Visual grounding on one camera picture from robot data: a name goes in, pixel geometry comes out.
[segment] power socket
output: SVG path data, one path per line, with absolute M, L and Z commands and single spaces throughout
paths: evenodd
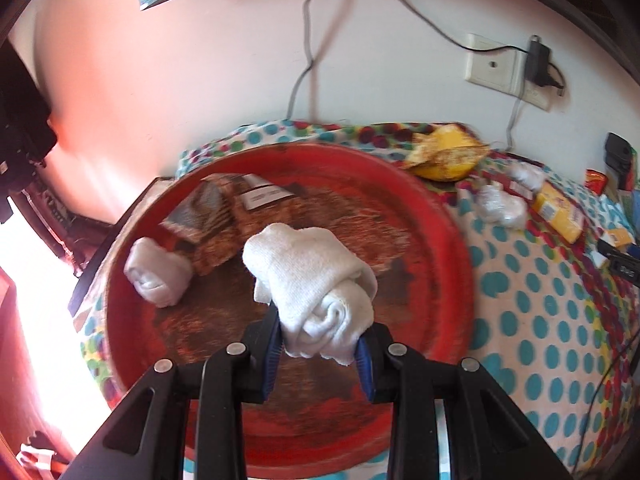
M 493 40 L 488 40 L 475 34 L 468 35 L 468 46 L 471 48 L 495 48 L 504 46 Z M 487 54 L 469 52 L 466 60 L 465 79 L 498 92 L 520 95 L 524 79 L 524 65 L 527 59 L 525 52 L 515 49 L 499 50 Z M 542 88 L 530 81 L 525 81 L 522 100 L 545 112 L 549 110 L 554 89 Z

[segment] charger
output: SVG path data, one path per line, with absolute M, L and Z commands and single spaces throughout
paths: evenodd
M 553 86 L 558 89 L 558 95 L 562 95 L 564 85 L 549 73 L 550 58 L 551 49 L 540 41 L 539 36 L 533 36 L 524 63 L 524 79 L 541 87 Z

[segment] white wall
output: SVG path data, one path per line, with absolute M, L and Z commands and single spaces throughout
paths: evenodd
M 240 124 L 282 118 L 305 65 L 303 0 L 34 0 L 12 41 L 49 96 L 59 145 L 47 177 L 69 207 L 115 221 L 178 154 Z M 614 131 L 640 145 L 640 88 L 590 38 L 535 0 L 413 0 L 449 34 L 526 47 L 538 34 L 568 92 L 524 107 L 517 152 L 581 180 Z M 396 0 L 315 0 L 324 56 L 294 116 L 351 123 L 463 121 L 504 140 L 514 98 L 467 83 L 466 53 Z

